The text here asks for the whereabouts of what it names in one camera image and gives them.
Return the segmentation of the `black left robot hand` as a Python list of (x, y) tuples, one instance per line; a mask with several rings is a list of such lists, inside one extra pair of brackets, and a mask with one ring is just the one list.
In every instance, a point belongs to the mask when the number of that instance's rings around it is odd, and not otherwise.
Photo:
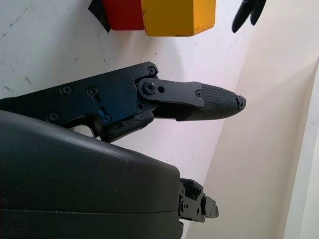
[(250, 16), (250, 22), (256, 25), (266, 4), (266, 0), (243, 0), (232, 23), (232, 32), (236, 33)]

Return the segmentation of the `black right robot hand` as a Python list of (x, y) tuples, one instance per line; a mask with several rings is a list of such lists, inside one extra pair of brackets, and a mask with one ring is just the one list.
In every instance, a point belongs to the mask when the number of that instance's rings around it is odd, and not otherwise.
[(246, 99), (145, 62), (0, 102), (3, 239), (179, 239), (219, 215), (178, 169), (114, 141), (155, 118), (218, 120)]

